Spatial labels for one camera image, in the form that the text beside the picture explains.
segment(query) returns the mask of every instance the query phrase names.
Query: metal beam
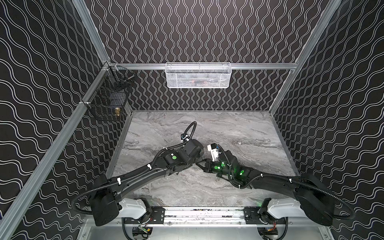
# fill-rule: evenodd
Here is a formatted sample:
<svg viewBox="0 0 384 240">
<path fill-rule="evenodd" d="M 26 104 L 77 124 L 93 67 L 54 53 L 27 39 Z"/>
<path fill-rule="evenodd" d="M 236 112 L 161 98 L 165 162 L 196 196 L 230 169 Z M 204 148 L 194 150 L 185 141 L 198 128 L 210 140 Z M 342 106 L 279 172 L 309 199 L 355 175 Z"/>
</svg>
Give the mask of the metal beam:
<svg viewBox="0 0 384 240">
<path fill-rule="evenodd" d="M 321 16 L 314 27 L 310 37 L 308 38 L 307 42 L 305 43 L 303 49 L 301 50 L 301 53 L 299 57 L 297 58 L 297 67 L 294 71 L 291 71 L 285 82 L 283 83 L 283 86 L 281 87 L 280 92 L 278 93 L 277 97 L 275 98 L 275 101 L 271 105 L 270 113 L 274 115 L 276 113 L 277 108 L 279 107 L 280 103 L 284 99 L 286 93 L 288 92 L 289 88 L 291 87 L 293 81 L 296 79 L 297 75 L 303 68 L 303 65 L 306 63 L 307 59 L 309 58 L 313 48 L 316 46 L 317 42 L 319 41 L 321 35 L 323 34 L 325 28 L 328 26 L 328 23 L 330 22 L 332 16 L 336 12 L 337 8 L 340 6 L 341 0 L 329 0 L 327 6 L 325 7 L 324 11 L 321 13 Z"/>
<path fill-rule="evenodd" d="M 283 149 L 285 151 L 285 154 L 287 155 L 287 158 L 289 160 L 289 163 L 291 164 L 293 171 L 295 172 L 295 175 L 300 176 L 299 170 L 297 170 L 295 162 L 293 161 L 293 158 L 291 156 L 291 152 L 289 151 L 287 144 L 285 143 L 285 140 L 284 140 L 284 138 L 280 132 L 279 126 L 277 126 L 277 123 L 276 123 L 273 115 L 271 115 L 271 121 L 272 121 L 273 126 L 275 127 L 277 135 L 279 136 L 280 142 L 283 145 Z"/>
<path fill-rule="evenodd" d="M 113 171 L 115 169 L 116 163 L 121 153 L 121 149 L 124 145 L 125 136 L 127 136 L 129 126 L 131 125 L 132 117 L 133 117 L 133 114 L 130 114 L 129 116 L 127 116 L 127 119 L 125 120 L 124 127 L 121 130 L 120 138 L 116 145 L 115 151 L 113 152 L 111 161 L 109 162 L 107 172 L 105 173 L 105 175 L 107 176 L 107 179 L 112 177 Z"/>
<path fill-rule="evenodd" d="M 113 63 L 129 70 L 165 70 L 165 63 Z M 296 69 L 296 63 L 231 63 L 233 70 Z"/>
<path fill-rule="evenodd" d="M 103 79 L 103 75 L 107 71 L 105 67 L 107 66 L 107 64 L 104 65 L 103 69 L 99 72 L 87 90 L 83 97 L 84 102 L 89 101 L 93 91 Z M 40 160 L 31 176 L 28 178 L 27 182 L 24 184 L 11 207 L 0 221 L 1 240 L 9 240 L 12 237 L 13 232 L 16 230 L 23 216 L 27 212 L 32 201 L 36 197 L 36 194 L 40 190 L 45 179 L 47 178 L 48 174 L 62 153 L 64 147 L 67 145 L 69 139 L 71 138 L 73 132 L 77 128 L 86 111 L 87 107 L 84 105 L 84 103 L 80 102 L 64 124 L 59 134 L 56 136 L 51 146 L 48 148 L 43 158 Z"/>
<path fill-rule="evenodd" d="M 102 63 L 110 62 L 105 46 L 101 41 L 100 35 L 97 31 L 95 23 L 92 20 L 91 13 L 84 0 L 72 0 L 81 20 L 83 21 L 84 27 L 88 32 L 89 38 L 95 47 L 97 55 Z"/>
</svg>

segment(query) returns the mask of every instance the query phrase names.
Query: marble tabletop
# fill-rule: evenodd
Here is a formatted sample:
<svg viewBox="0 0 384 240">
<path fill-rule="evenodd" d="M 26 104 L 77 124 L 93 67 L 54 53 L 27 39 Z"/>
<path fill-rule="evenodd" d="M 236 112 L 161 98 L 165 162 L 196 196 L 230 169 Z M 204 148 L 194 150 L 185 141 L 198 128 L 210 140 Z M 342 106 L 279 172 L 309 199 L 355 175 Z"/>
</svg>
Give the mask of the marble tabletop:
<svg viewBox="0 0 384 240">
<path fill-rule="evenodd" d="M 152 161 L 163 147 L 180 143 L 180 134 L 197 121 L 194 138 L 205 147 L 220 144 L 240 164 L 260 171 L 294 175 L 267 112 L 134 112 L 114 169 L 118 176 Z M 157 179 L 127 195 L 159 206 L 259 206 L 264 198 L 285 196 L 261 189 L 237 189 L 215 174 L 193 166 L 179 175 Z"/>
</svg>

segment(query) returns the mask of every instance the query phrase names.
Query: gold object in basket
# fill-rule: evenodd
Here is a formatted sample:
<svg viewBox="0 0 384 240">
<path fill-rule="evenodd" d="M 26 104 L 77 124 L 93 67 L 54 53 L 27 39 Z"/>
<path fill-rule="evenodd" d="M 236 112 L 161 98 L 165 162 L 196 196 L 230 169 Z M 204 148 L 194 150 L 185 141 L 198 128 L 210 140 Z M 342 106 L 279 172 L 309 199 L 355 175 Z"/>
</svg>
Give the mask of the gold object in basket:
<svg viewBox="0 0 384 240">
<path fill-rule="evenodd" d="M 117 117 L 120 116 L 120 111 L 121 111 L 120 108 L 115 108 L 115 115 L 116 115 Z"/>
</svg>

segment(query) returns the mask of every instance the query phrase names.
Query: corner wire basket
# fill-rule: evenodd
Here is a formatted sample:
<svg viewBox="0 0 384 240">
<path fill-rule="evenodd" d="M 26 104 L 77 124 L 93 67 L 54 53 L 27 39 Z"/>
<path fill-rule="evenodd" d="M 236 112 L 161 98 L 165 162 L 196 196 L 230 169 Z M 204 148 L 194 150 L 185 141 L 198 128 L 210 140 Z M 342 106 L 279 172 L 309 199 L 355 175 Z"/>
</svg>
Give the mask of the corner wire basket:
<svg viewBox="0 0 384 240">
<path fill-rule="evenodd" d="M 230 63 L 166 63 L 169 88 L 227 88 L 231 79 Z"/>
<path fill-rule="evenodd" d="M 132 86 L 133 72 L 125 74 L 126 77 L 118 78 L 116 74 L 106 72 L 103 79 L 91 96 L 91 101 L 86 104 L 89 112 L 99 121 L 123 121 L 128 91 Z"/>
</svg>

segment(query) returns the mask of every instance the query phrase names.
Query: marble floor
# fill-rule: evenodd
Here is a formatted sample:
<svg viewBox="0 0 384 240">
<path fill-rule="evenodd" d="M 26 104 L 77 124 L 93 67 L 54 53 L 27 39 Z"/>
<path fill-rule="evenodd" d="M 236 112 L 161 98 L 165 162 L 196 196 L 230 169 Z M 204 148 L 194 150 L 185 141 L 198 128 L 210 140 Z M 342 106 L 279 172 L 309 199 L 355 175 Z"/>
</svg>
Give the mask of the marble floor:
<svg viewBox="0 0 384 240">
<path fill-rule="evenodd" d="M 267 112 L 134 112 L 113 176 L 152 161 L 163 147 L 178 144 L 180 134 L 197 121 L 194 138 L 203 146 L 220 144 L 240 164 L 260 171 L 294 175 Z M 211 158 L 205 149 L 206 158 Z M 261 189 L 237 189 L 215 174 L 193 166 L 157 179 L 128 195 L 160 206 L 259 206 L 283 195 Z"/>
</svg>

